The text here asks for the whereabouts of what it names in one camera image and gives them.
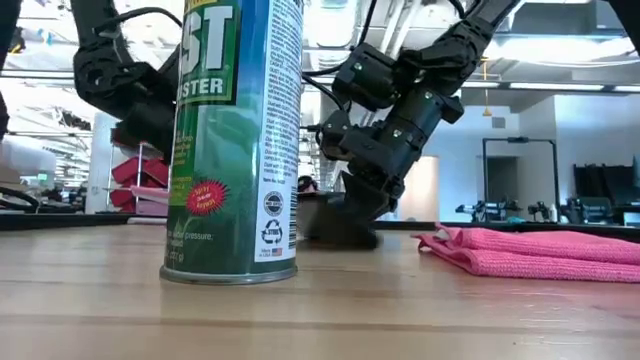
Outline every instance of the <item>aerosol can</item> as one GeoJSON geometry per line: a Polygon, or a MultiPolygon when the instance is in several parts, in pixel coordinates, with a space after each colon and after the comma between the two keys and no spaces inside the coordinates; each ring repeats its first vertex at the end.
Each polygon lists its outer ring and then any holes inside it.
{"type": "Polygon", "coordinates": [[[302,0],[188,0],[163,278],[296,272],[302,0]]]}

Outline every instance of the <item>desk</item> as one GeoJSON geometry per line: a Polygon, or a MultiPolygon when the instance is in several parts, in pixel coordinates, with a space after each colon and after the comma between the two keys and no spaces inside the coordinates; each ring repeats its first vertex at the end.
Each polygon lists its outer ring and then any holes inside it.
{"type": "Polygon", "coordinates": [[[206,287],[159,280],[161,227],[0,233],[1,358],[638,358],[638,286],[477,278],[384,236],[300,252],[290,280],[206,287]]]}

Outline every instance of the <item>black cable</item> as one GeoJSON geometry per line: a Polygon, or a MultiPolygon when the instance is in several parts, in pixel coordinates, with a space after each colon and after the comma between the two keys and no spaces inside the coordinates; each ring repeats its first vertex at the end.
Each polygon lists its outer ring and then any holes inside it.
{"type": "Polygon", "coordinates": [[[449,0],[449,2],[451,3],[451,5],[453,5],[453,8],[456,9],[456,12],[458,13],[458,16],[460,17],[460,19],[464,19],[465,17],[464,6],[462,6],[462,4],[460,3],[460,0],[449,0]]]}
{"type": "Polygon", "coordinates": [[[178,26],[182,27],[182,21],[180,21],[180,19],[178,19],[175,15],[173,15],[171,12],[169,12],[166,9],[160,8],[160,7],[144,7],[144,8],[140,8],[140,9],[135,9],[135,10],[131,10],[128,11],[124,14],[120,14],[117,16],[112,17],[111,19],[105,21],[104,23],[102,23],[99,26],[96,26],[93,29],[93,32],[95,34],[100,34],[101,32],[103,32],[104,30],[114,26],[114,25],[118,25],[120,23],[123,23],[129,19],[133,19],[135,17],[141,16],[141,15],[146,15],[146,14],[151,14],[151,13],[160,13],[163,15],[168,16],[171,20],[173,20],[174,23],[176,23],[178,26]]]}
{"type": "Polygon", "coordinates": [[[340,102],[338,97],[331,92],[331,90],[327,89],[324,85],[319,84],[318,82],[313,80],[311,76],[307,74],[302,74],[302,79],[306,81],[309,85],[320,90],[323,94],[327,95],[331,100],[333,100],[334,103],[336,103],[336,105],[338,106],[338,109],[345,111],[344,105],[342,104],[342,102],[340,102]]]}
{"type": "Polygon", "coordinates": [[[320,131],[321,128],[322,128],[321,124],[300,126],[300,130],[306,130],[308,132],[320,131]]]}
{"type": "MultiPolygon", "coordinates": [[[[364,24],[362,26],[362,34],[360,34],[360,39],[358,40],[357,45],[362,45],[364,43],[364,41],[367,39],[367,34],[369,33],[369,27],[371,26],[371,20],[373,19],[373,12],[376,9],[376,3],[377,2],[378,2],[378,0],[371,0],[371,3],[369,4],[369,10],[367,11],[367,17],[364,20],[364,24]]],[[[341,64],[338,64],[336,66],[333,66],[333,67],[330,67],[330,68],[327,68],[327,69],[323,69],[323,70],[305,71],[304,74],[309,75],[309,76],[323,76],[323,75],[333,74],[334,72],[339,71],[343,64],[344,64],[344,62],[341,63],[341,64]]]]}
{"type": "Polygon", "coordinates": [[[13,196],[29,203],[29,205],[17,204],[11,201],[4,200],[2,199],[2,196],[0,196],[0,206],[4,206],[7,209],[20,210],[33,214],[36,213],[38,211],[38,207],[40,207],[40,202],[38,200],[36,200],[29,194],[23,193],[22,191],[0,187],[0,194],[13,196]]]}

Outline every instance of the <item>pink microfiber cloth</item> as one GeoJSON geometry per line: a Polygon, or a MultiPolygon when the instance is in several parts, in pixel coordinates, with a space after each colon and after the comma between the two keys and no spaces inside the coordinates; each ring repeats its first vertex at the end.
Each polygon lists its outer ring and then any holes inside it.
{"type": "Polygon", "coordinates": [[[640,245],[570,231],[502,233],[439,227],[418,249],[473,275],[640,283],[640,245]]]}

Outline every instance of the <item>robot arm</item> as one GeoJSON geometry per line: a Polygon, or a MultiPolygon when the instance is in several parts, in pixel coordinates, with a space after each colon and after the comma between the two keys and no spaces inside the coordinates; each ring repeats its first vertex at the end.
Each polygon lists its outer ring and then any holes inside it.
{"type": "MultiPolygon", "coordinates": [[[[396,61],[368,44],[358,46],[333,83],[340,101],[370,111],[391,107],[386,119],[352,126],[348,113],[334,112],[321,125],[319,145],[331,160],[348,161],[342,172],[346,195],[319,217],[367,224],[395,210],[404,178],[440,119],[453,124],[464,113],[451,97],[478,67],[503,19],[521,0],[479,1],[433,45],[401,53],[396,61]]],[[[314,231],[326,226],[318,224],[314,231]]]]}
{"type": "Polygon", "coordinates": [[[113,0],[72,0],[80,47],[73,58],[78,96],[122,120],[120,130],[144,140],[171,159],[175,94],[178,83],[178,48],[155,70],[134,62],[113,0]]]}

